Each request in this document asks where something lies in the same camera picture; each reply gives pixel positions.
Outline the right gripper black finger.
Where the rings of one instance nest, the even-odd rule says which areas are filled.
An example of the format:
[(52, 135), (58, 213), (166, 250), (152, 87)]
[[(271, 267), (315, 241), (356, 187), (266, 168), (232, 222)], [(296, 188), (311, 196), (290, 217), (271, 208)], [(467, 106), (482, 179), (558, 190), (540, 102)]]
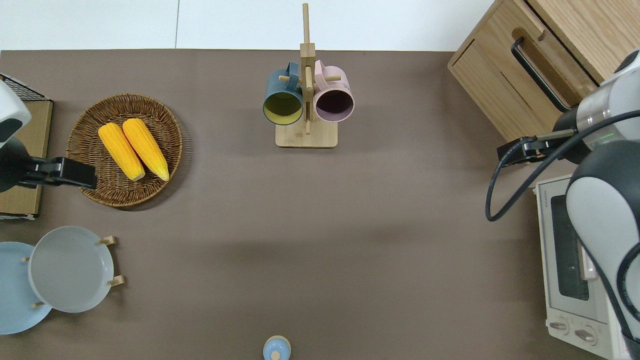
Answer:
[(504, 162), (505, 164), (524, 164), (541, 162), (544, 159), (545, 155), (535, 149), (518, 147), (514, 151), (510, 152), (510, 155)]
[(510, 148), (517, 151), (539, 151), (547, 147), (547, 141), (536, 136), (522, 136), (510, 142)]

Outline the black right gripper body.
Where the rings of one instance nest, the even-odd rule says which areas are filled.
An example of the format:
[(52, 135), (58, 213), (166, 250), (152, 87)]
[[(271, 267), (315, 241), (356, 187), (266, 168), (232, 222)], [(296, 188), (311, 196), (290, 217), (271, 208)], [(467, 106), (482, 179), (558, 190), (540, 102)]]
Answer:
[[(572, 107), (569, 111), (563, 112), (553, 127), (554, 132), (570, 129), (578, 130), (578, 107)], [(592, 150), (581, 139), (558, 156), (558, 160), (567, 160), (578, 166), (591, 152)]]

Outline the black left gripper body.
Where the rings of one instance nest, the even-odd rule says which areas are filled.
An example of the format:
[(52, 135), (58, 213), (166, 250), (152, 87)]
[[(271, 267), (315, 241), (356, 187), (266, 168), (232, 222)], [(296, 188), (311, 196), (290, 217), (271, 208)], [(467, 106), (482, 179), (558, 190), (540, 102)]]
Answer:
[(31, 157), (16, 137), (11, 137), (0, 150), (0, 192), (22, 187), (23, 177), (30, 171)]

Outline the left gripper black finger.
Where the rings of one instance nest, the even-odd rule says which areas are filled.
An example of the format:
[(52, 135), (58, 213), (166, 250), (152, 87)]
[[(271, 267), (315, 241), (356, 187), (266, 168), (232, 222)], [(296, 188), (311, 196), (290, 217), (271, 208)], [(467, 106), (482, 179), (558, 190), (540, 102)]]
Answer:
[(26, 189), (36, 189), (38, 186), (58, 187), (63, 183), (57, 178), (48, 177), (48, 173), (30, 173), (21, 177), (17, 185)]
[(46, 173), (48, 177), (59, 180), (64, 186), (74, 186), (90, 190), (98, 187), (96, 168), (92, 165), (68, 157), (32, 157), (31, 159), (34, 162), (34, 171), (32, 171), (32, 174)]

